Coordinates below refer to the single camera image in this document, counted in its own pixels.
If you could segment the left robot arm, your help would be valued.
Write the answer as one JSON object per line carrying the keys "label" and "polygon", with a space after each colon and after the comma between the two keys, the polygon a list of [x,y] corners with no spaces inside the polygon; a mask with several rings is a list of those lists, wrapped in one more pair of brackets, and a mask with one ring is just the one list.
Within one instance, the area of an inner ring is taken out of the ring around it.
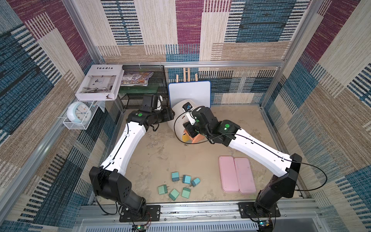
{"label": "left robot arm", "polygon": [[114,201],[136,218],[146,215],[146,200],[132,190],[132,183],[125,177],[129,160],[137,145],[150,127],[171,121],[174,112],[170,107],[141,107],[133,111],[127,118],[127,123],[119,142],[111,154],[99,166],[92,167],[89,177],[94,195]]}

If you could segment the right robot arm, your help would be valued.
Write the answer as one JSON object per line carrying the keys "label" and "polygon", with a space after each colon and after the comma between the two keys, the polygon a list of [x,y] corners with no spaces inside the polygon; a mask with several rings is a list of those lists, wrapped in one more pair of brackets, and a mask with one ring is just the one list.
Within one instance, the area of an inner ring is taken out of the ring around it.
{"label": "right robot arm", "polygon": [[230,120],[219,121],[208,107],[192,107],[187,102],[182,109],[188,118],[184,128],[189,132],[205,136],[210,144],[222,144],[240,151],[272,172],[270,182],[255,200],[257,211],[267,213],[281,198],[293,197],[302,162],[300,155],[280,152]]}

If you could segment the white round drawer cabinet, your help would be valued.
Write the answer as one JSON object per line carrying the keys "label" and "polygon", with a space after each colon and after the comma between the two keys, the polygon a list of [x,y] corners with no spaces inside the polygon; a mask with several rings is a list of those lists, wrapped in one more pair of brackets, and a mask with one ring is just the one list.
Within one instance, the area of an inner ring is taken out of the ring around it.
{"label": "white round drawer cabinet", "polygon": [[177,138],[180,139],[181,142],[182,142],[182,135],[185,129],[183,124],[189,122],[185,114],[185,111],[182,108],[182,106],[187,102],[190,102],[190,104],[193,106],[192,110],[200,106],[199,104],[196,104],[195,102],[193,102],[191,99],[182,100],[181,102],[177,103],[175,106],[172,106],[172,110],[175,112],[174,119],[172,121],[168,121],[168,126],[174,131]]}

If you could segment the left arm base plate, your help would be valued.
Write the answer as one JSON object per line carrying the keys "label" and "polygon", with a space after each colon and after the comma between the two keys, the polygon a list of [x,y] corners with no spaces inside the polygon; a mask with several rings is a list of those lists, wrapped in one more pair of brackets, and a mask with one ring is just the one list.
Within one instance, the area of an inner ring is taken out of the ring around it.
{"label": "left arm base plate", "polygon": [[160,205],[146,205],[139,211],[122,206],[119,210],[119,222],[154,222],[160,220],[160,214]]}

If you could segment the yellow drawer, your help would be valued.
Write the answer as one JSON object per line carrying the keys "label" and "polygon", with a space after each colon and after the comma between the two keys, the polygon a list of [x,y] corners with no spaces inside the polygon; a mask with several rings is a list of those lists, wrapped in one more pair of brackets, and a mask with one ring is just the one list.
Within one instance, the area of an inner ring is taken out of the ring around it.
{"label": "yellow drawer", "polygon": [[182,141],[187,143],[188,141],[192,141],[192,140],[187,134],[183,134],[182,135]]}

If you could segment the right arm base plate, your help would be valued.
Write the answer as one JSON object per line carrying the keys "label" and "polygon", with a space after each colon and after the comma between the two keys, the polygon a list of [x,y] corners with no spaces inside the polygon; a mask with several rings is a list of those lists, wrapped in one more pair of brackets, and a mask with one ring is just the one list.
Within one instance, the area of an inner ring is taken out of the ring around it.
{"label": "right arm base plate", "polygon": [[266,210],[261,207],[255,207],[254,202],[239,202],[237,203],[241,218],[279,218],[281,213],[278,205],[274,204],[273,207]]}

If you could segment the orange drawer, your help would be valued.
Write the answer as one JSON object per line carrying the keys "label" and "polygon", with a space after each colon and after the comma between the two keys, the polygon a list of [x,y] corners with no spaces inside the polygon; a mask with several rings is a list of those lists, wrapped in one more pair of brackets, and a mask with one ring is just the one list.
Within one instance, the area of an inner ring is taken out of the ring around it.
{"label": "orange drawer", "polygon": [[208,142],[207,138],[201,134],[198,134],[194,137],[191,137],[191,135],[186,131],[186,129],[184,129],[184,132],[183,134],[187,134],[192,141],[188,141],[187,143],[189,144],[196,144],[196,143],[199,143],[199,142]]}

